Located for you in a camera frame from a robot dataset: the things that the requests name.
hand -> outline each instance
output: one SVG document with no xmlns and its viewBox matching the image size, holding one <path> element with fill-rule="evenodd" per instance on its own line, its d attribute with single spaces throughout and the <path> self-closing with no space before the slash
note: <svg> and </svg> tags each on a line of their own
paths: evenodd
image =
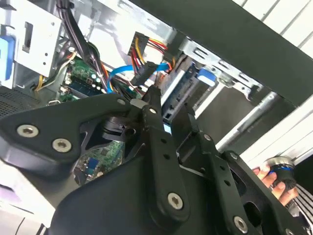
<svg viewBox="0 0 313 235">
<path fill-rule="evenodd" d="M 253 172 L 259 177 L 259 179 L 265 184 L 266 187 L 270 187 L 274 181 L 277 179 L 277 175 L 275 172 L 269 173 L 269 166 L 264 165 L 260 168 L 256 168 Z M 296 188 L 290 189 L 289 191 L 284 192 L 286 185 L 284 182 L 280 182 L 276 187 L 273 188 L 272 193 L 274 196 L 283 204 L 284 206 L 293 198 L 298 196 L 298 191 Z"/>
</svg>

bolt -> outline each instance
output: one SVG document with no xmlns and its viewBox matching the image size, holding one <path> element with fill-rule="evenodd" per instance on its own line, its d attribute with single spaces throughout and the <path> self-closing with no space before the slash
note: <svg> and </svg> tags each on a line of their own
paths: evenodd
<svg viewBox="0 0 313 235">
<path fill-rule="evenodd" d="M 117 102 L 120 103 L 121 105 L 125 105 L 126 104 L 125 101 L 122 100 L 122 99 L 117 99 Z"/>
<path fill-rule="evenodd" d="M 60 138 L 52 142 L 52 147 L 60 153 L 67 153 L 71 150 L 72 144 L 67 139 Z"/>
<path fill-rule="evenodd" d="M 74 51 L 75 51 L 75 47 L 69 47 L 69 48 L 68 48 L 68 51 L 69 51 L 69 52 L 74 52 Z"/>
<path fill-rule="evenodd" d="M 235 159 L 235 160 L 237 160 L 237 159 L 238 159 L 238 156 L 237 156 L 236 154 L 234 154 L 234 153 L 230 153 L 230 155 L 231 155 L 231 157 L 232 157 L 233 159 Z"/>
<path fill-rule="evenodd" d="M 171 192 L 167 195 L 167 200 L 168 203 L 176 210 L 180 210 L 183 206 L 181 197 L 174 192 Z"/>
<path fill-rule="evenodd" d="M 204 138 L 207 140 L 207 141 L 210 141 L 211 140 L 211 137 L 207 134 L 204 134 Z"/>
<path fill-rule="evenodd" d="M 153 108 L 150 108 L 149 110 L 150 110 L 150 112 L 153 113 L 153 114 L 156 114 L 156 113 L 157 113 Z"/>
<path fill-rule="evenodd" d="M 294 235 L 293 232 L 290 229 L 286 229 L 285 232 L 286 232 L 287 235 Z"/>
<path fill-rule="evenodd" d="M 237 229 L 239 229 L 239 231 L 242 232 L 243 234 L 246 234 L 248 232 L 248 226 L 246 225 L 245 221 L 241 219 L 239 216 L 234 217 L 234 223 Z"/>
<path fill-rule="evenodd" d="M 16 131 L 20 136 L 27 138 L 32 138 L 39 134 L 39 130 L 36 126 L 28 124 L 19 126 Z"/>
</svg>

blue drive latch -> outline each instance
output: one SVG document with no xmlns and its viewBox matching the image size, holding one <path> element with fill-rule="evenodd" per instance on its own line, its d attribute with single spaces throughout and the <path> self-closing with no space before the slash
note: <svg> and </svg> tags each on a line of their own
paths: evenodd
<svg viewBox="0 0 313 235">
<path fill-rule="evenodd" d="M 206 69 L 201 69 L 198 73 L 197 78 L 200 81 L 209 85 L 210 87 L 214 87 L 214 85 L 215 85 L 216 76 L 212 72 L 210 72 Z"/>
<path fill-rule="evenodd" d="M 0 36 L 0 82 L 10 79 L 14 61 L 15 38 Z"/>
</svg>

motherboard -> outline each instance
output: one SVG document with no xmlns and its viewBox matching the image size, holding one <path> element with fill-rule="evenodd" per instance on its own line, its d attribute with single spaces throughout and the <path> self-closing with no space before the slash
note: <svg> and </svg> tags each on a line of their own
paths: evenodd
<svg viewBox="0 0 313 235">
<path fill-rule="evenodd" d="M 81 98 L 104 94 L 100 78 L 90 66 L 76 57 L 68 66 L 60 90 L 59 102 L 71 102 Z M 94 149 L 82 156 L 76 170 L 85 175 L 86 182 L 91 181 L 119 166 L 122 162 L 124 143 L 112 141 L 104 148 Z"/>
</svg>

metal arm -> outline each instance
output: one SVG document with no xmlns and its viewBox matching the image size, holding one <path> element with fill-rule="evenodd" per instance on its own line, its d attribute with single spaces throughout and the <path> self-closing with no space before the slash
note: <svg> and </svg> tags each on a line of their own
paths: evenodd
<svg viewBox="0 0 313 235">
<path fill-rule="evenodd" d="M 130 103 L 98 95 L 0 120 L 2 160 L 50 181 L 67 178 L 87 151 L 125 142 L 124 164 L 70 193 L 50 235 L 305 234 L 237 154 L 216 150 L 191 109 L 171 136 L 158 104 L 151 87 Z"/>
</svg>

